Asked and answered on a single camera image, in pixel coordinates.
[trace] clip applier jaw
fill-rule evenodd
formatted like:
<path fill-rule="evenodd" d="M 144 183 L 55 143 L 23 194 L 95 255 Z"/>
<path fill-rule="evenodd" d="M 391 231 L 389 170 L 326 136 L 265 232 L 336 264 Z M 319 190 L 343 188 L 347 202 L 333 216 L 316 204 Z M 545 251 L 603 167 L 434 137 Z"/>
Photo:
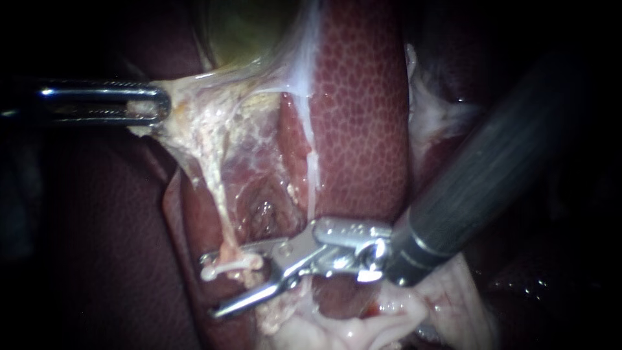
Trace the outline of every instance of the clip applier jaw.
<path fill-rule="evenodd" d="M 269 259 L 270 277 L 263 285 L 222 301 L 209 314 L 212 318 L 240 314 L 295 287 L 305 275 L 345 273 L 360 282 L 378 281 L 391 251 L 390 234 L 391 227 L 380 222 L 323 217 L 293 238 L 242 246 Z"/>
<path fill-rule="evenodd" d="M 168 93 L 113 80 L 0 80 L 0 121 L 27 126 L 153 126 L 170 113 Z"/>

